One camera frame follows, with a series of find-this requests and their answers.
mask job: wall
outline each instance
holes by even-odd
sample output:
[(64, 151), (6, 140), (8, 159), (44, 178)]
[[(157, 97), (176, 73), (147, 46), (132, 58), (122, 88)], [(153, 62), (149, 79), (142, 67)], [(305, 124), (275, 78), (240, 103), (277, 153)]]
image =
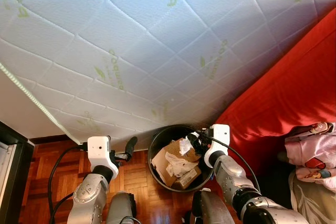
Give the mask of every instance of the wall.
[(0, 121), (26, 138), (64, 134), (0, 71)]

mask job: wooden floor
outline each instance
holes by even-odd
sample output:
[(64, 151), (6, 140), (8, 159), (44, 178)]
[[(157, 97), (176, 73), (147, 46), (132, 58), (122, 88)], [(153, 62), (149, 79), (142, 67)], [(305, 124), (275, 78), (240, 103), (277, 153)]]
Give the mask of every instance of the wooden floor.
[[(19, 223), (49, 223), (47, 184), (49, 174), (59, 155), (72, 141), (63, 141), (35, 146), (30, 165), (28, 182), (20, 212)], [(143, 224), (179, 224), (181, 217), (190, 210), (193, 193), (174, 193), (158, 184), (148, 169), (146, 151), (135, 152), (130, 162), (120, 167), (118, 177), (111, 181), (107, 204), (103, 211), (106, 219), (109, 202), (113, 195), (124, 190), (134, 194), (137, 203), (137, 218)], [(90, 172), (87, 153), (73, 150), (66, 154), (56, 169), (52, 185), (54, 205), (64, 196), (73, 192), (85, 174)], [(206, 187), (222, 197), (218, 185), (210, 181)], [(65, 201), (58, 209), (56, 224), (66, 223), (72, 208), (72, 198)], [(236, 223), (241, 223), (232, 208), (229, 208)]]

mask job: red blanket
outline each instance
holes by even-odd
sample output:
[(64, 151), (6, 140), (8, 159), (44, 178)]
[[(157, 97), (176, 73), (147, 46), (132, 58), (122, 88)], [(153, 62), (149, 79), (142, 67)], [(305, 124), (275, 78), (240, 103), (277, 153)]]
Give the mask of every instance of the red blanket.
[(228, 124), (230, 145), (260, 174), (294, 126), (336, 122), (336, 9), (235, 100), (216, 123)]

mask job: mattress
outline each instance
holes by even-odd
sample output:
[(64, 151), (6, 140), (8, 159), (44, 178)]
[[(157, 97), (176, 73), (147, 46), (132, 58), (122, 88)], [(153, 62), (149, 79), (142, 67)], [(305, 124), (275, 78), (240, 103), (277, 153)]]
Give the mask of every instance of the mattress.
[(0, 69), (77, 143), (207, 126), (335, 0), (0, 0)]

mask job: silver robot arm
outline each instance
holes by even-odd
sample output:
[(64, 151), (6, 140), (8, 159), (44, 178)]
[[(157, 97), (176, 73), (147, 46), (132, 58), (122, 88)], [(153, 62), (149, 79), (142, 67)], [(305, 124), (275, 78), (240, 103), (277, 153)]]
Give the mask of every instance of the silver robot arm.
[[(213, 138), (229, 144), (228, 125), (215, 124), (211, 129)], [(227, 156), (226, 147), (212, 141), (204, 159), (209, 167), (214, 168), (225, 201), (233, 206), (244, 224), (308, 224), (298, 212), (262, 196), (251, 180), (246, 178), (244, 169), (232, 157)]]
[(126, 145), (125, 153), (115, 154), (110, 150), (109, 136), (88, 138), (88, 157), (92, 173), (73, 192), (73, 207), (68, 224), (99, 224), (106, 204), (109, 183), (118, 175), (121, 165), (118, 160), (128, 161), (133, 154), (137, 138), (133, 137)]

